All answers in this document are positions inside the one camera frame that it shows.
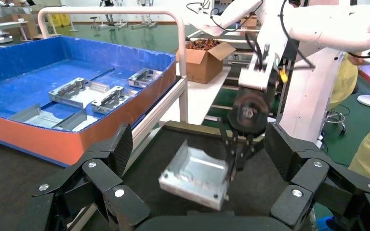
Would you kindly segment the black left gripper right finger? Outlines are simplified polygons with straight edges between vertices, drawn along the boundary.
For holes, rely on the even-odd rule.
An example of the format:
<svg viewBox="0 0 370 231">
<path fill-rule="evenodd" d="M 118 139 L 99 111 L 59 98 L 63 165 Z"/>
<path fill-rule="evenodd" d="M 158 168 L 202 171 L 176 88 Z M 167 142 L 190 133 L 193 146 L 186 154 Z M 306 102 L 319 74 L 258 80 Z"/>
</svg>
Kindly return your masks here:
<svg viewBox="0 0 370 231">
<path fill-rule="evenodd" d="M 291 137 L 279 124 L 265 130 L 265 150 L 288 186 L 270 215 L 293 231 L 315 203 L 327 207 L 342 231 L 370 231 L 370 179 L 332 161 L 314 143 Z"/>
</svg>

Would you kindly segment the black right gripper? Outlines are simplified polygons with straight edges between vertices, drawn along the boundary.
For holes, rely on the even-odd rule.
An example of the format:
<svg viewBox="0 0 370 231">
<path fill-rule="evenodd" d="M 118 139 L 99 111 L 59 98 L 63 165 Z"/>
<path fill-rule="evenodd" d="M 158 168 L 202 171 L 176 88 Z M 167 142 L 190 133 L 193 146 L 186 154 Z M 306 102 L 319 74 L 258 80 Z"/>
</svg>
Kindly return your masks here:
<svg viewBox="0 0 370 231">
<path fill-rule="evenodd" d="M 228 113 L 228 121 L 232 127 L 231 137 L 227 134 L 224 122 L 219 123 L 219 131 L 226 151 L 226 181 L 232 181 L 232 172 L 237 157 L 237 131 L 239 135 L 247 136 L 236 164 L 237 170 L 243 170 L 247 158 L 251 155 L 254 148 L 254 137 L 258 137 L 265 131 L 271 106 L 270 101 L 271 98 L 267 92 L 257 89 L 239 88 L 232 110 Z"/>
</svg>

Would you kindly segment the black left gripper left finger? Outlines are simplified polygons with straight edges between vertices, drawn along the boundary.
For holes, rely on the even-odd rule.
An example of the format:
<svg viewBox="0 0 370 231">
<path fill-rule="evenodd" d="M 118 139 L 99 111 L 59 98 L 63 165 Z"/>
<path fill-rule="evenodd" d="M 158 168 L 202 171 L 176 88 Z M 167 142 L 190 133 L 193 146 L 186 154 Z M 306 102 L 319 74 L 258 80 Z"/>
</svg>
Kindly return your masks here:
<svg viewBox="0 0 370 231">
<path fill-rule="evenodd" d="M 132 128 L 123 123 L 112 138 L 93 143 L 75 164 L 43 180 L 32 193 L 31 229 L 66 231 L 81 209 L 95 205 L 113 230 L 135 230 L 150 208 L 123 184 L 132 150 Z"/>
</svg>

